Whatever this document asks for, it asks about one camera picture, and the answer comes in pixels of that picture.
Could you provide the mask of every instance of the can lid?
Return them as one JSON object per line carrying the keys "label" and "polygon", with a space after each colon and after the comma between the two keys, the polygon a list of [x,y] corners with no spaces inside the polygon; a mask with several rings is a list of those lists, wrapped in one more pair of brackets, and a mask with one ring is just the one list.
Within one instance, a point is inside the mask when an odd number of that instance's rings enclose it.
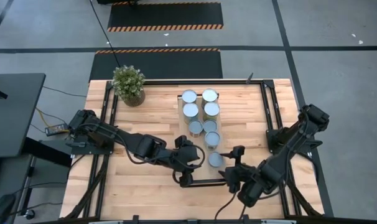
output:
{"label": "can lid", "polygon": [[219,105],[217,103],[209,102],[209,103],[206,103],[204,110],[205,110],[207,115],[215,116],[215,115],[219,114],[220,108],[219,108]]}
{"label": "can lid", "polygon": [[183,106],[183,114],[188,117],[194,117],[198,114],[198,106],[195,103],[186,103]]}
{"label": "can lid", "polygon": [[206,120],[203,123],[203,130],[205,132],[210,132],[210,131],[216,131],[218,129],[218,124],[214,120]]}
{"label": "can lid", "polygon": [[208,162],[213,167],[220,167],[223,164],[223,158],[218,152],[213,152],[209,155]]}
{"label": "can lid", "polygon": [[182,94],[182,100],[186,103],[193,103],[197,99],[197,94],[194,90],[185,90]]}
{"label": "can lid", "polygon": [[218,98],[218,93],[216,90],[206,89],[202,93],[202,98],[207,102],[213,102]]}
{"label": "can lid", "polygon": [[192,121],[188,125],[188,130],[190,130],[191,133],[199,134],[202,132],[202,123],[201,121]]}
{"label": "can lid", "polygon": [[208,132],[205,135],[205,141],[210,146],[217,146],[220,142],[220,135],[216,131]]}

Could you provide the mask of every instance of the potted plant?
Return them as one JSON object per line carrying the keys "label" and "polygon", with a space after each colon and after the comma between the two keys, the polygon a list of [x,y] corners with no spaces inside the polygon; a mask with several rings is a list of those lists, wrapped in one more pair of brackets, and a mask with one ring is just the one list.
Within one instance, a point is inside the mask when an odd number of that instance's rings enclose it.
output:
{"label": "potted plant", "polygon": [[115,95],[122,98],[128,106],[139,106],[144,102],[146,94],[143,90],[145,76],[133,66],[115,68],[113,86]]}

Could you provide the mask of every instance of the green plant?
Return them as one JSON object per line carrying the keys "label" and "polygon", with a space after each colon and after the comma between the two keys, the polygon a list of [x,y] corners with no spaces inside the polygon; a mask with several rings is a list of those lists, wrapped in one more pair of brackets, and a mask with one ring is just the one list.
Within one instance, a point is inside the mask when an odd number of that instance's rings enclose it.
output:
{"label": "green plant", "polygon": [[113,86],[115,95],[120,96],[123,100],[140,96],[143,91],[145,76],[136,70],[133,66],[115,68]]}

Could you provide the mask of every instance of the plant pot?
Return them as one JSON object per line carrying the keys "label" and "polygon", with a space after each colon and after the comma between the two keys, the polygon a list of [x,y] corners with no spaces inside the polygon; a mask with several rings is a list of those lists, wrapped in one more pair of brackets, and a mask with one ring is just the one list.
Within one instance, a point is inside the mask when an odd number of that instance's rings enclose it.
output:
{"label": "plant pot", "polygon": [[126,98],[123,101],[128,106],[139,106],[144,102],[144,99],[146,99],[146,93],[142,90],[139,96]]}

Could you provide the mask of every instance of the black floor mat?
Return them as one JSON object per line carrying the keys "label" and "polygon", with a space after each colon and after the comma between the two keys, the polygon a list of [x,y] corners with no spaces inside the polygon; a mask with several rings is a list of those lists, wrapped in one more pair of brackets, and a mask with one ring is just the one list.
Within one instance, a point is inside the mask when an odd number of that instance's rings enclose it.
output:
{"label": "black floor mat", "polygon": [[127,2],[114,3],[109,32],[154,30],[221,29],[219,2],[140,3],[132,9]]}
{"label": "black floor mat", "polygon": [[[133,65],[146,79],[223,78],[218,49],[115,50],[121,66]],[[117,67],[111,50],[96,52],[90,80],[113,79]]]}

